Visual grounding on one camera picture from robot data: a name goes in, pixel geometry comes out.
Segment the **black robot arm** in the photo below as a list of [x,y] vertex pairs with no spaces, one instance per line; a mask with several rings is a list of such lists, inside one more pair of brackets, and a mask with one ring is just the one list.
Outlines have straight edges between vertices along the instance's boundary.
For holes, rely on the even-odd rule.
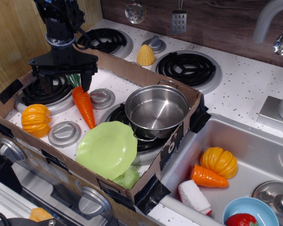
[[83,91],[88,91],[92,76],[98,70],[98,57],[85,53],[90,48],[88,45],[80,47],[76,42],[77,33],[87,35],[81,29],[85,22],[84,12],[76,0],[37,0],[35,4],[46,26],[45,38],[51,50],[28,61],[32,75],[51,94],[54,75],[78,73]]

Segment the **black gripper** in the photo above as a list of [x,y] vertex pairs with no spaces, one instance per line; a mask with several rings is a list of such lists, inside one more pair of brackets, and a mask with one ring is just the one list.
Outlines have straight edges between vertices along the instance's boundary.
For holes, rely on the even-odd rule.
[[53,94],[50,75],[79,73],[84,92],[90,88],[92,76],[98,71],[98,57],[77,50],[73,46],[52,48],[50,52],[28,61],[32,72],[39,75],[40,83],[46,93]]

